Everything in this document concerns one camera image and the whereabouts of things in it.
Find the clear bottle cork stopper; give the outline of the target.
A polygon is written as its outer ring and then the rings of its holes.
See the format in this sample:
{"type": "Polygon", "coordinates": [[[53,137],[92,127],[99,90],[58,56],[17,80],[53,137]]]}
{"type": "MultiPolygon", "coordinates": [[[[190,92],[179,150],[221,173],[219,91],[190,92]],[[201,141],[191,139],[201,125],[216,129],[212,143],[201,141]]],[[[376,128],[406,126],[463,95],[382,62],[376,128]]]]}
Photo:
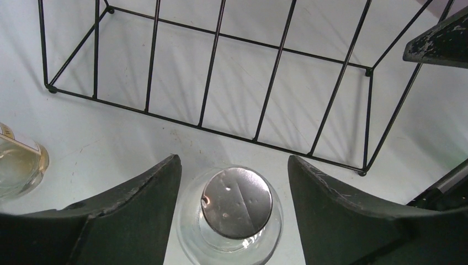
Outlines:
{"type": "Polygon", "coordinates": [[[1,123],[1,200],[35,189],[50,163],[47,149],[1,123]]]}

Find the clear bottle white frosted label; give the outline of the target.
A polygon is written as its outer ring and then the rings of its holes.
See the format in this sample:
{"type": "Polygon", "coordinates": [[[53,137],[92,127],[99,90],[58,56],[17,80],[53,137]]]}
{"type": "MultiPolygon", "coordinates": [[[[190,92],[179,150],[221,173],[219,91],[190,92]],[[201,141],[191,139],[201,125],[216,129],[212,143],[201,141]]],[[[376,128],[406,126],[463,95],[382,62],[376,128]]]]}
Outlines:
{"type": "Polygon", "coordinates": [[[283,231],[273,186],[240,165],[211,168],[184,190],[177,236],[192,264],[266,264],[283,231]]]}

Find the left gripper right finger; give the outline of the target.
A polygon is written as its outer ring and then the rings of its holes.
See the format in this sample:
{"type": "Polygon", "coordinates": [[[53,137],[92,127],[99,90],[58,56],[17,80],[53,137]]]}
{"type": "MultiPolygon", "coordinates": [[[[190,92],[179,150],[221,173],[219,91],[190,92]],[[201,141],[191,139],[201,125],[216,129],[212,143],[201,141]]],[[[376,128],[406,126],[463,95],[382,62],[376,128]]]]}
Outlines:
{"type": "Polygon", "coordinates": [[[288,176],[306,264],[466,264],[467,208],[397,204],[299,156],[288,176]]]}

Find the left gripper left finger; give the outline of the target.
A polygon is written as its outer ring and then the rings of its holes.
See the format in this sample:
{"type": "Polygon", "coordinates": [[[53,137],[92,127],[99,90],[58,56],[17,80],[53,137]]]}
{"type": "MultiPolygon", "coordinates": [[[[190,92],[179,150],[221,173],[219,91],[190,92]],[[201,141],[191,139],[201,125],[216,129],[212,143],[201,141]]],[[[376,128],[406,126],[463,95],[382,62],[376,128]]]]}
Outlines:
{"type": "Polygon", "coordinates": [[[64,209],[1,214],[1,263],[163,264],[181,177],[170,155],[64,209]]]}

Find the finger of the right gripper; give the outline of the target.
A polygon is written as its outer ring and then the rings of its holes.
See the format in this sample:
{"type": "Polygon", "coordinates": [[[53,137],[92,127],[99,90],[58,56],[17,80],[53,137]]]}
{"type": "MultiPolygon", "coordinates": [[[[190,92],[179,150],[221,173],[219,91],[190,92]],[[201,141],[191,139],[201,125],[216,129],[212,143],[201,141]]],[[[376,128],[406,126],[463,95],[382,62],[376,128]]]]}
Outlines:
{"type": "Polygon", "coordinates": [[[402,59],[467,68],[467,7],[409,41],[402,59]]]}

